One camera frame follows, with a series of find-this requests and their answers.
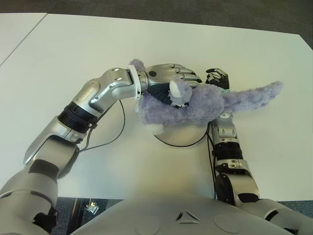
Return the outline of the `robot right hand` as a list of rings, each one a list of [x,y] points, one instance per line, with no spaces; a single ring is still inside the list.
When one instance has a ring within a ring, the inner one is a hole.
[[[207,79],[206,84],[215,85],[224,90],[229,89],[229,79],[228,74],[224,72],[222,69],[214,68],[206,70]]]

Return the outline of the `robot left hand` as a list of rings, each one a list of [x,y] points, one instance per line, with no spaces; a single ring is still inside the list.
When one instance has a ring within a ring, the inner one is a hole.
[[[181,80],[192,88],[202,84],[202,80],[193,70],[179,64],[150,66],[144,69],[143,74],[147,76],[148,94],[167,105],[177,108],[187,105],[188,102],[182,100],[177,85],[170,85],[172,80]],[[171,87],[174,89],[173,94],[170,93]]]

